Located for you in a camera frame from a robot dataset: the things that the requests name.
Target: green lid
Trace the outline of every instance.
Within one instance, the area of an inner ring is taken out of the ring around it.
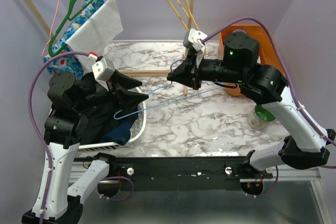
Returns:
[[[256,105],[254,111],[256,112],[256,115],[264,122],[272,122],[276,119],[275,116],[273,116],[268,110],[265,110],[261,105]]]

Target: yellow hanger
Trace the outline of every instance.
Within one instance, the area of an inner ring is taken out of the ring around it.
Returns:
[[[184,26],[184,28],[185,28],[186,30],[189,30],[189,29],[188,29],[188,26],[186,25],[186,23],[184,22],[184,20],[182,19],[182,17],[181,17],[180,14],[178,13],[178,11],[176,10],[176,8],[175,8],[175,6],[173,5],[173,3],[171,2],[171,0],[167,0],[167,1],[168,1],[168,3],[170,4],[170,6],[173,8],[175,14],[177,15],[177,17],[178,17],[179,20],[181,21],[181,23],[182,23],[182,25]],[[196,28],[197,30],[199,30],[198,25],[197,25],[197,23],[196,23],[196,21],[195,21],[195,19],[194,19],[194,16],[193,16],[193,14],[192,14],[192,12],[191,12],[191,10],[190,10],[190,7],[189,7],[189,1],[188,1],[188,0],[184,0],[184,3],[185,3],[185,5],[186,5],[187,10],[186,10],[186,9],[184,8],[184,6],[181,4],[180,0],[176,0],[176,1],[177,1],[178,5],[181,7],[181,9],[183,10],[183,12],[185,13],[185,15],[193,21],[193,23],[194,23],[194,25],[195,25],[195,28]]]

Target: green hanger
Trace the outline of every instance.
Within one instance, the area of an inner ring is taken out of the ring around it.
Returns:
[[[59,25],[59,27],[57,28],[55,35],[51,38],[50,42],[49,42],[49,47],[48,47],[48,52],[50,57],[54,57],[56,55],[58,55],[62,50],[64,50],[67,47],[67,44],[64,44],[60,49],[57,50],[56,53],[53,53],[52,50],[52,46],[54,44],[55,39],[57,38],[58,34],[61,32],[62,28],[64,27],[65,23],[67,21],[72,21],[75,17],[77,17],[86,7],[89,6],[89,4],[92,3],[93,0],[90,0],[84,7],[82,7],[81,10],[79,10],[76,14],[74,14],[72,17],[70,17],[72,10],[74,8],[74,5],[76,3],[77,0],[70,0],[70,4],[69,4],[69,10],[67,15],[65,16],[65,18],[63,19],[62,23]]]

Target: blue floral fabric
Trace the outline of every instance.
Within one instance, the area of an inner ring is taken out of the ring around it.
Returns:
[[[87,5],[91,0],[85,0],[82,7]],[[77,17],[73,19],[67,30],[64,32],[62,38],[55,43],[52,48],[52,52],[55,53],[61,48],[67,39],[69,39],[102,5],[104,0],[93,0]],[[61,52],[70,52],[71,50],[66,47]],[[44,56],[44,62],[50,59],[49,55]],[[74,55],[68,55],[61,57],[47,67],[49,74],[54,74],[61,71],[69,71],[76,76],[76,79],[80,80],[83,77],[84,71],[81,63]]]

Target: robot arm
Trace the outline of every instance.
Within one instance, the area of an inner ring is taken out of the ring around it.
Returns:
[[[114,174],[112,156],[100,153],[90,168],[68,188],[71,167],[88,123],[85,113],[105,102],[112,102],[123,111],[132,110],[148,98],[147,94],[129,91],[142,82],[116,71],[111,60],[94,53],[90,53],[89,60],[93,73],[81,80],[66,71],[50,79],[48,97],[52,101],[52,112],[45,122],[44,140],[52,155],[53,168],[49,168],[46,155],[38,197],[32,210],[23,215],[22,223],[42,223],[42,214],[43,223],[78,223],[89,194],[99,181]],[[49,172],[52,176],[46,188]],[[45,191],[48,196],[41,210]]]
[[[245,33],[232,33],[224,39],[224,60],[211,60],[201,57],[203,37],[203,33],[193,29],[187,33],[183,41],[187,57],[167,79],[194,90],[201,87],[202,81],[237,84],[242,94],[271,112],[290,133],[275,146],[251,151],[246,164],[259,171],[281,164],[296,169],[326,164],[329,157],[326,140],[299,112],[305,109],[294,104],[287,79],[277,68],[257,63],[259,42]],[[322,128],[305,112],[322,133],[334,140],[334,130]]]

